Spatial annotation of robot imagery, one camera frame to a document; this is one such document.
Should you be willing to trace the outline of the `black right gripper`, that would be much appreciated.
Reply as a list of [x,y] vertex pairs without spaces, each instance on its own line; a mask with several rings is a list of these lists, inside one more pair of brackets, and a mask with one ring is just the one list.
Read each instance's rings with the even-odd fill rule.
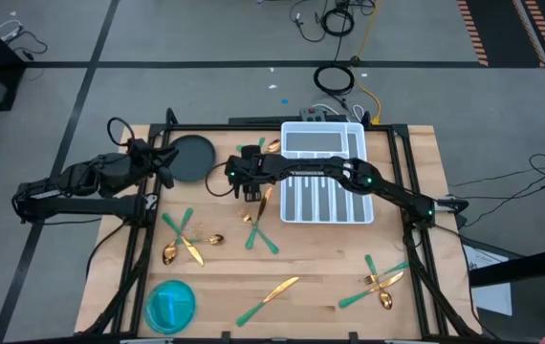
[[246,172],[243,193],[246,202],[259,202],[261,188],[259,184],[275,184],[279,181],[279,157],[255,157],[260,155],[259,145],[244,145],[241,148],[241,158],[245,160]]

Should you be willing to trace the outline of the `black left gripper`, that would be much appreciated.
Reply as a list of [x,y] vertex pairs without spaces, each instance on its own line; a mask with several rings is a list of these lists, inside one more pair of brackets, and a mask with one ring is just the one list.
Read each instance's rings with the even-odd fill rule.
[[144,174],[156,173],[159,170],[161,184],[170,189],[174,186],[171,171],[164,167],[165,160],[174,160],[178,155],[178,149],[168,146],[159,149],[140,151],[136,155],[136,168]]

